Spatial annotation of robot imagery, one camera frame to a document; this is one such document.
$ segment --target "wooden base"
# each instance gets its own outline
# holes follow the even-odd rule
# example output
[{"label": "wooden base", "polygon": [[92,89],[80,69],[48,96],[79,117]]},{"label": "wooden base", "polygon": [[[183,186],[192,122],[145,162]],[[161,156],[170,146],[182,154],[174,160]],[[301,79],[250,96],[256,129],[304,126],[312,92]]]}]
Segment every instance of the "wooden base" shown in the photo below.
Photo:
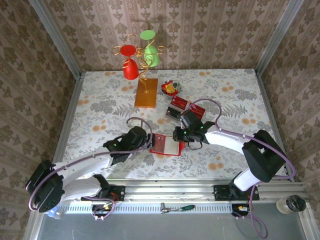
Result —
[{"label": "wooden base", "polygon": [[136,108],[155,108],[157,100],[158,79],[148,78],[143,80],[145,85],[138,81],[138,88],[135,96],[134,106]]}]

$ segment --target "table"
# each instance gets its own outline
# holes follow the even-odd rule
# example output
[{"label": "table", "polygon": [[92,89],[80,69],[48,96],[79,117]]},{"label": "table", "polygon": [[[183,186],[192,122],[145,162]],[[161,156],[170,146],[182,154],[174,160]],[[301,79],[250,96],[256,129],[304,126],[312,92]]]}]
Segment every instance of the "table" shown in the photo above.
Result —
[{"label": "table", "polygon": [[[219,125],[252,135],[259,129],[272,136],[267,110],[253,69],[150,70],[149,78],[158,78],[156,108],[135,108],[138,80],[126,80],[122,71],[86,72],[63,161],[88,153],[132,127],[129,117],[144,118],[154,133],[171,135],[177,123],[165,118],[171,97],[161,91],[167,80],[182,85],[179,97],[195,101],[211,98],[222,106]],[[214,121],[219,110],[204,101],[203,121]],[[136,153],[124,163],[102,168],[92,174],[106,178],[233,178],[248,167],[243,155],[217,145],[203,149],[186,147],[181,156],[164,156],[149,151]],[[285,175],[282,168],[278,174]]]}]

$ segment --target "screwdriver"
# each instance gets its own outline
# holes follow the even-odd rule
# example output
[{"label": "screwdriver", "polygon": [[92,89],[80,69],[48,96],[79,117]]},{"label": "screwdriver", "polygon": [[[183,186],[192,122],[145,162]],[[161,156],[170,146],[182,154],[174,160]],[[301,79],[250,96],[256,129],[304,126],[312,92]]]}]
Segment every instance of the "screwdriver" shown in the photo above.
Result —
[{"label": "screwdriver", "polygon": [[162,214],[165,214],[165,213],[168,213],[168,212],[185,212],[185,211],[189,211],[189,210],[192,210],[196,207],[196,205],[188,205],[188,206],[183,206],[183,207],[180,207],[180,208],[167,208],[165,206],[165,203],[161,203],[161,213]]}]

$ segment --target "white arm segment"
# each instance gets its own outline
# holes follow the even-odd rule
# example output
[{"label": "white arm segment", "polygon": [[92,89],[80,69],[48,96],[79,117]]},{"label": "white arm segment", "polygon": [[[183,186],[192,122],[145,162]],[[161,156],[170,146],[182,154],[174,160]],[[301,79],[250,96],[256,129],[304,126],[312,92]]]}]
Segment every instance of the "white arm segment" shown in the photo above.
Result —
[{"label": "white arm segment", "polygon": [[66,170],[62,170],[58,173],[60,176],[63,176],[62,189],[65,189],[65,187],[67,185],[69,185],[71,182],[73,182],[77,178],[80,178],[83,175],[89,174],[89,173],[91,173],[95,170],[99,170],[101,168],[110,167],[110,165],[112,164],[112,159],[111,159],[110,155],[102,155],[102,156],[95,157],[95,155],[98,153],[106,153],[106,152],[109,152],[108,149],[101,146],[101,147],[97,148],[96,150],[91,151],[85,155],[79,156],[75,159],[55,163],[55,166],[53,168],[56,170],[66,164],[70,164],[70,163],[75,162],[77,160],[91,156],[91,158],[84,160],[83,162],[77,163],[71,167],[68,167]]},{"label": "white arm segment", "polygon": [[[208,129],[205,137],[209,144],[223,146],[228,149],[235,150],[241,154],[244,154],[244,152],[242,151],[244,143],[250,141],[249,139],[243,137],[220,132],[216,125],[213,125]],[[241,191],[244,192],[251,188],[253,185],[259,183],[260,180],[251,173],[249,168],[247,168],[246,170],[241,172],[233,182]]]},{"label": "white arm segment", "polygon": [[95,177],[77,179],[63,188],[64,194],[61,196],[60,203],[67,200],[79,199],[83,196],[96,196],[101,190],[100,182]]}]

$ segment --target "purple cable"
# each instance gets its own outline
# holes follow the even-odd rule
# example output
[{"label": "purple cable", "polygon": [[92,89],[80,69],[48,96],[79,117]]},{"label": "purple cable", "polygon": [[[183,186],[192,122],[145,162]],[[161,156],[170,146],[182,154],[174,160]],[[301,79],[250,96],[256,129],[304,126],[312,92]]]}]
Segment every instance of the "purple cable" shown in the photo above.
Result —
[{"label": "purple cable", "polygon": [[[191,103],[191,104],[189,105],[189,107],[188,107],[185,111],[187,111],[187,110],[190,109],[195,103],[200,102],[200,101],[210,101],[210,102],[213,102],[214,104],[217,105],[217,107],[219,108],[219,114],[218,114],[218,116],[217,116],[216,119],[215,119],[215,125],[216,125],[216,127],[217,127],[222,133],[234,135],[234,136],[236,136],[236,137],[241,137],[241,138],[245,137],[246,139],[256,141],[257,143],[259,143],[259,144],[265,146],[266,148],[272,150],[274,153],[278,154],[281,158],[283,158],[283,160],[290,166],[290,168],[291,168],[291,170],[292,170],[292,174],[289,175],[289,176],[274,176],[275,179],[291,179],[291,178],[293,178],[293,177],[296,175],[296,173],[297,173],[296,168],[293,166],[293,164],[291,163],[291,161],[290,161],[284,154],[282,154],[280,151],[278,151],[278,150],[275,149],[274,147],[270,146],[269,144],[267,144],[267,143],[265,143],[265,142],[263,142],[263,141],[260,141],[259,139],[254,138],[254,137],[252,137],[252,136],[247,136],[247,135],[244,135],[244,134],[241,134],[241,133],[224,130],[224,129],[222,129],[221,127],[219,127],[219,125],[218,125],[218,120],[219,120],[219,118],[220,118],[221,115],[222,115],[222,108],[221,108],[221,106],[219,105],[219,103],[218,103],[217,101],[212,100],[212,99],[210,99],[210,98],[200,98],[200,99],[194,101],[193,103]],[[256,188],[256,185],[253,185],[252,190],[251,190],[250,200],[249,200],[250,216],[245,216],[245,218],[251,218],[251,222],[252,222],[252,225],[253,225],[256,233],[259,235],[260,238],[266,239],[266,238],[268,238],[268,229],[267,229],[266,224],[265,224],[260,218],[258,218],[258,217],[256,217],[256,216],[253,215],[252,200],[253,200],[253,197],[254,197],[255,188]],[[254,220],[260,222],[260,223],[264,226],[265,231],[266,231],[265,236],[262,236],[262,234],[258,231]]]},{"label": "purple cable", "polygon": [[[97,154],[95,154],[95,156],[103,156],[103,155],[111,155],[111,154],[133,154],[133,153],[137,153],[137,152],[139,152],[139,151],[147,148],[147,147],[150,145],[150,143],[152,142],[152,136],[153,136],[153,132],[152,132],[152,128],[151,128],[150,124],[147,123],[147,121],[145,121],[144,119],[142,119],[142,118],[140,118],[140,117],[135,117],[135,116],[130,117],[130,118],[126,121],[126,123],[128,123],[131,119],[137,119],[137,120],[140,120],[140,121],[144,122],[144,123],[148,126],[148,128],[150,129],[150,139],[149,139],[149,141],[147,142],[147,144],[145,144],[143,147],[141,147],[141,148],[139,148],[139,149],[136,149],[136,150],[131,150],[131,151],[106,151],[106,152],[97,153]],[[77,160],[77,161],[74,161],[74,162],[71,162],[71,163],[69,163],[69,164],[66,164],[66,165],[64,165],[64,166],[62,166],[62,167],[60,167],[60,168],[58,168],[58,169],[50,172],[47,176],[45,176],[45,178],[35,187],[35,189],[33,190],[32,194],[31,194],[31,196],[30,196],[30,199],[29,199],[29,202],[28,202],[29,209],[32,210],[32,211],[37,211],[37,209],[33,206],[35,195],[36,195],[36,193],[38,192],[38,190],[41,188],[41,186],[42,186],[51,176],[53,176],[54,174],[56,174],[56,173],[58,173],[58,172],[60,172],[60,171],[62,171],[62,170],[66,170],[67,168],[69,168],[69,167],[71,167],[71,166],[73,166],[73,165],[75,165],[75,164],[81,163],[81,162],[83,162],[83,161],[85,161],[85,160],[87,160],[87,159],[91,159],[91,158],[92,158],[92,156],[86,156],[86,157],[81,158],[81,159],[79,159],[79,160]]]},{"label": "purple cable", "polygon": [[109,217],[109,215],[115,210],[116,208],[116,203],[114,200],[112,200],[111,198],[99,198],[99,197],[93,197],[93,196],[84,196],[85,199],[91,200],[91,201],[109,201],[112,202],[112,207],[111,210],[103,217],[104,219]]}]

